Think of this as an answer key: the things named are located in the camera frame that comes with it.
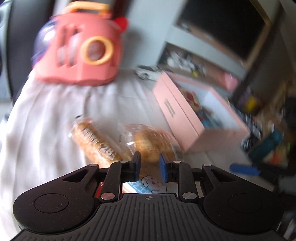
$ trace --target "bread roll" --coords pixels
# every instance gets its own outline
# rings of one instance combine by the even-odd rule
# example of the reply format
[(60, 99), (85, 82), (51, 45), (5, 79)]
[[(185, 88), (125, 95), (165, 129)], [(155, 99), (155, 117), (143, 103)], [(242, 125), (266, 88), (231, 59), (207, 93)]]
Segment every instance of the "bread roll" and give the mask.
[(173, 148), (165, 135), (154, 130), (142, 130), (134, 134), (135, 151), (141, 153), (141, 160), (156, 163), (159, 155), (165, 153), (169, 160), (175, 160)]
[(89, 122), (80, 122), (74, 125), (72, 135), (85, 155), (100, 168), (109, 167), (115, 161), (121, 161), (122, 157), (107, 142)]

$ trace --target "orange ring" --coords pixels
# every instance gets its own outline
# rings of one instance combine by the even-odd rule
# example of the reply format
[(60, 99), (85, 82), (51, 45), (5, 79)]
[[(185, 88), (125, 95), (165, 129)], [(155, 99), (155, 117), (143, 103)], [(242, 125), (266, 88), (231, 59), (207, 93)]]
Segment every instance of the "orange ring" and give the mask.
[[(105, 48), (106, 48), (104, 56), (102, 58), (100, 58), (99, 60), (91, 60), (87, 54), (87, 50), (89, 48), (89, 45), (94, 41), (103, 42), (103, 44), (105, 45)], [(113, 53), (114, 53), (114, 46), (113, 46), (112, 42), (108, 38), (105, 38), (102, 36), (89, 38), (81, 46), (82, 58), (84, 59), (84, 61), (86, 63), (91, 64), (91, 65), (101, 65), (101, 64), (108, 62), (112, 58)]]

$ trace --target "black gripper pad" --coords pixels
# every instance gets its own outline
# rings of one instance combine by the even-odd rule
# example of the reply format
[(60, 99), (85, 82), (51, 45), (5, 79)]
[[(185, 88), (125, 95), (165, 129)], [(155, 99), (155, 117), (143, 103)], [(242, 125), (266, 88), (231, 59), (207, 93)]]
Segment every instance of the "black gripper pad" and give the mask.
[(13, 241), (284, 241), (276, 232), (233, 234), (210, 223), (197, 204), (174, 194), (124, 194), (100, 205), (83, 226), (63, 234), (20, 232)]

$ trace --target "toy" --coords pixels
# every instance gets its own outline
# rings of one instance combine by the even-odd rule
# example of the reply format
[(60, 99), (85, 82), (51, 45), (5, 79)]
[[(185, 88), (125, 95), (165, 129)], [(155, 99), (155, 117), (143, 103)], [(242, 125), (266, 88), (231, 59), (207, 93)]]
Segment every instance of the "toy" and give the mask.
[(161, 69), (159, 69), (157, 66), (138, 65), (135, 70), (135, 74), (142, 80), (156, 81), (161, 75)]
[[(77, 12), (96, 10), (99, 14)], [(126, 18), (110, 20), (109, 5), (76, 1), (40, 30), (32, 58), (37, 79), (98, 86), (118, 73)]]

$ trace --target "white toy car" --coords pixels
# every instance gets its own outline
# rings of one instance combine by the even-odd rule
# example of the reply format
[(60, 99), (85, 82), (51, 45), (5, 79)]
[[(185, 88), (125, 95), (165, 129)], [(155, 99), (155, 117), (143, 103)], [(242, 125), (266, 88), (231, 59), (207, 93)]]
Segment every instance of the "white toy car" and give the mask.
[(135, 70), (136, 75), (142, 80), (154, 80), (156, 81), (161, 75), (161, 69), (156, 66), (144, 66), (138, 65)]

